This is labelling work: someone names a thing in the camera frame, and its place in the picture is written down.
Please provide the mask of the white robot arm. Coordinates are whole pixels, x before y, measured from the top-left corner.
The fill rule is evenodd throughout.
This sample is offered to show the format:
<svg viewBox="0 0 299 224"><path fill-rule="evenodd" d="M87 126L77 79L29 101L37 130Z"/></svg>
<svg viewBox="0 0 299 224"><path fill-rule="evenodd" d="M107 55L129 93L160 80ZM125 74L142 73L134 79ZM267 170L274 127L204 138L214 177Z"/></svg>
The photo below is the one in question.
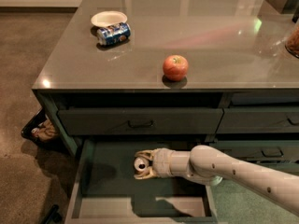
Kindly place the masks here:
<svg viewBox="0 0 299 224"><path fill-rule="evenodd" d="M299 216L299 176L235 159L214 147L141 150L135 154L134 168L139 180L178 176L216 186L227 178Z"/></svg>

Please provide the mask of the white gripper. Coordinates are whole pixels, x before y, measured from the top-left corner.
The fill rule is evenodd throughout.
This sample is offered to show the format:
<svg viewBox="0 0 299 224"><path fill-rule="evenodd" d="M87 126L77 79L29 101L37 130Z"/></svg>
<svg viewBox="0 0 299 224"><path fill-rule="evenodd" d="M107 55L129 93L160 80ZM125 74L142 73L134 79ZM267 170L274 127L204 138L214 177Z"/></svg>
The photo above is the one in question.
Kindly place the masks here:
<svg viewBox="0 0 299 224"><path fill-rule="evenodd" d="M171 156L173 151L167 148L158 148L155 150L141 150L135 154L136 158L144 158L148 161L152 161L152 169L134 175L137 180L151 179L156 175L158 177L171 177Z"/></svg>

